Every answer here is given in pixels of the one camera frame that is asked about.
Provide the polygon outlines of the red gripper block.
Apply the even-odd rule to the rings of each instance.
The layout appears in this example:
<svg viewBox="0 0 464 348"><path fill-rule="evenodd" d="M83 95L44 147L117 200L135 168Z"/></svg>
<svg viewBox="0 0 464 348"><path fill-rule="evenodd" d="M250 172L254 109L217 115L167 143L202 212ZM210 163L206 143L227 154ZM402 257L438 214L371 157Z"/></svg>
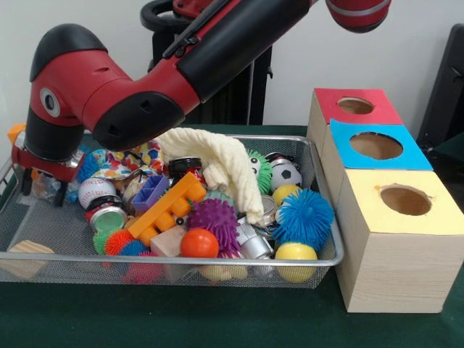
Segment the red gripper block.
<svg viewBox="0 0 464 348"><path fill-rule="evenodd" d="M85 153L81 150L76 150L72 154L71 158L64 162L56 162L39 158L27 149L21 149L16 145L12 146L13 163L24 169L21 184L22 195L30 195L33 184L32 172L33 169L36 169L59 181L59 188L54 196L55 207L63 206L69 182L72 182L77 178L84 159Z"/></svg>

